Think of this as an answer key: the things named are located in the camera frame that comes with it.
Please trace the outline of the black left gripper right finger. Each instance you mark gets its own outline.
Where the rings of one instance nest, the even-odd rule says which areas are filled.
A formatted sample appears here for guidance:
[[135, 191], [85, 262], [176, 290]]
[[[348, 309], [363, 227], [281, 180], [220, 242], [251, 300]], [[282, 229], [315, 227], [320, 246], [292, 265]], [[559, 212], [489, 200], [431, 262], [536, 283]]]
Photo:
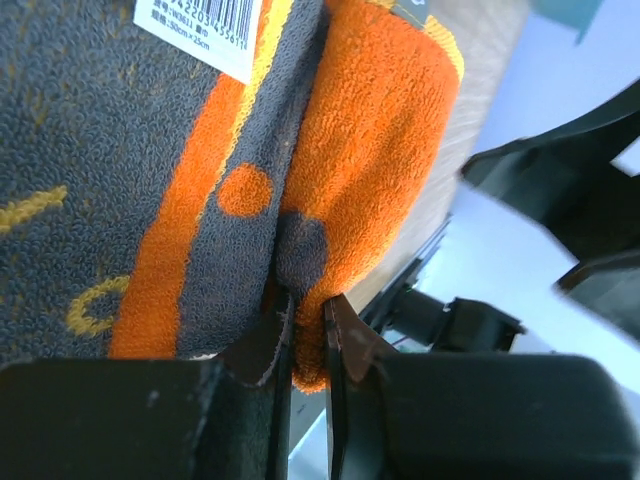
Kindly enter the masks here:
[[638, 435], [592, 359], [402, 353], [324, 306], [333, 479], [634, 479]]

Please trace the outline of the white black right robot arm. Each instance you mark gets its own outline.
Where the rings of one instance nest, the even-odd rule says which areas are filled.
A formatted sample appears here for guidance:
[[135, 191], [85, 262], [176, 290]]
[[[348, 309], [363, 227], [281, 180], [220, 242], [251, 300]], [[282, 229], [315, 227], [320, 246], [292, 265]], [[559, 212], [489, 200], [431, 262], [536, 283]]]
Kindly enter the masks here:
[[[473, 155], [462, 177], [545, 227], [577, 259], [561, 293], [639, 337], [639, 178], [613, 164], [639, 138], [639, 85], [535, 137]], [[508, 351], [522, 324], [456, 298], [443, 304], [414, 289], [425, 260], [411, 263], [364, 308], [377, 333], [397, 328], [436, 351]]]

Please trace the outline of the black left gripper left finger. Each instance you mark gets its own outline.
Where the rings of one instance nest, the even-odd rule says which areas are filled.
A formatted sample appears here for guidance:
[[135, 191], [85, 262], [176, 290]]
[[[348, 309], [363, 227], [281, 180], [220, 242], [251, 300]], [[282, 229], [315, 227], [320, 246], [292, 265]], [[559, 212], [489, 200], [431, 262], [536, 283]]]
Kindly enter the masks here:
[[5, 479], [283, 479], [293, 300], [208, 360], [49, 359], [1, 371]]

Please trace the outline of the orange yellow grey giraffe towel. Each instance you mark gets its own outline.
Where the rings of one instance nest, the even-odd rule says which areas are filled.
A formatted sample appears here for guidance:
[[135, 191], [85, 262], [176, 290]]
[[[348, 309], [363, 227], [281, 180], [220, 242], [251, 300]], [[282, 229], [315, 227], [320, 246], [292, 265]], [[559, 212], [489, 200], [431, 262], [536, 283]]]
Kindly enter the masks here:
[[5, 1], [1, 361], [196, 359], [380, 263], [437, 157], [456, 39], [401, 1]]

